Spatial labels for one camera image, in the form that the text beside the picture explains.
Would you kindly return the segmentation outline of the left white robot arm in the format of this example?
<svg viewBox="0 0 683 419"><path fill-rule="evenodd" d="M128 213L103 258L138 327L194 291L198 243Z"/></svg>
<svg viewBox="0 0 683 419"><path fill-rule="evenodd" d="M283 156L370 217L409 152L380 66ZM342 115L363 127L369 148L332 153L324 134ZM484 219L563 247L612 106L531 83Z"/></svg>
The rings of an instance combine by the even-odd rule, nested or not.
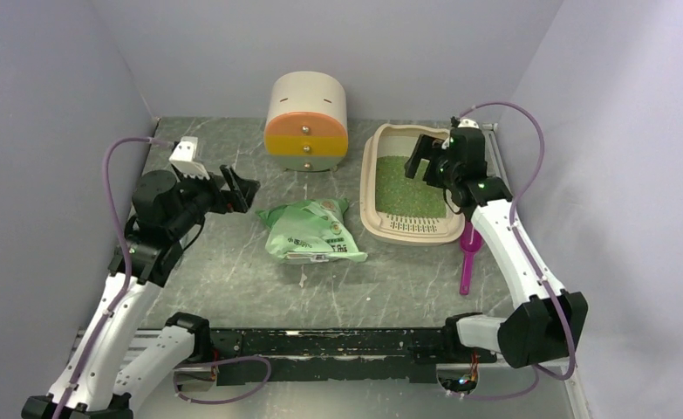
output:
<svg viewBox="0 0 683 419"><path fill-rule="evenodd" d="M156 340L131 362L125 357L141 321L161 294L208 213L246 213L260 189L230 166L191 177L177 168L144 174L132 195L133 215L108 265L97 312L65 370L45 395L25 402L23 418L133 418L145 399L182 362L215 358L208 320L172 315Z"/></svg>

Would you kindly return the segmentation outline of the magenta plastic scoop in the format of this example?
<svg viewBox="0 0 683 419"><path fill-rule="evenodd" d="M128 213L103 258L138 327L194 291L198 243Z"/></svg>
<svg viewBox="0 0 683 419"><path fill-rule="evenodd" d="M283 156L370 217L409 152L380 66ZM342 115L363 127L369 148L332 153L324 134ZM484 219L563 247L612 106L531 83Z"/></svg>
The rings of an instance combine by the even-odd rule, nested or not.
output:
<svg viewBox="0 0 683 419"><path fill-rule="evenodd" d="M483 246L483 239L473 224L465 222L464 230L460 236L459 246L463 253L460 295L468 295L470 291L475 257Z"/></svg>

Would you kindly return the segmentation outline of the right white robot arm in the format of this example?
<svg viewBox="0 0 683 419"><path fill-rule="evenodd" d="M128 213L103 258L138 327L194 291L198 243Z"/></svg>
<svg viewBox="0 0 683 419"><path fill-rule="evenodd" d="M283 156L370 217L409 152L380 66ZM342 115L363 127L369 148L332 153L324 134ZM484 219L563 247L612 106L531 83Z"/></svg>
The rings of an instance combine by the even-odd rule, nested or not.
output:
<svg viewBox="0 0 683 419"><path fill-rule="evenodd" d="M422 134L405 164L413 179L422 161L423 181L446 193L480 234L498 264L514 304L505 319L465 314L447 322L442 351L464 361L475 348L499 354L514 368L567 358L576 360L588 312L580 292L568 292L541 259L516 216L516 198L504 180L487 172L482 130L456 127L445 139Z"/></svg>

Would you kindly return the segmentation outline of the green litter bag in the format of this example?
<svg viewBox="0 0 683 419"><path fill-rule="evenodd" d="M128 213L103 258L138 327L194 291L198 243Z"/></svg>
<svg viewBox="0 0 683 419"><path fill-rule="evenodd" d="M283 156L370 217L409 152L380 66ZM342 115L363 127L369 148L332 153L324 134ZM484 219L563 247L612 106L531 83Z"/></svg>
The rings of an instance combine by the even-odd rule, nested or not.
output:
<svg viewBox="0 0 683 419"><path fill-rule="evenodd" d="M320 198L260 209L256 215L268 229L265 250L286 264L315 264L336 260L363 263L368 255L345 227L349 209L345 198Z"/></svg>

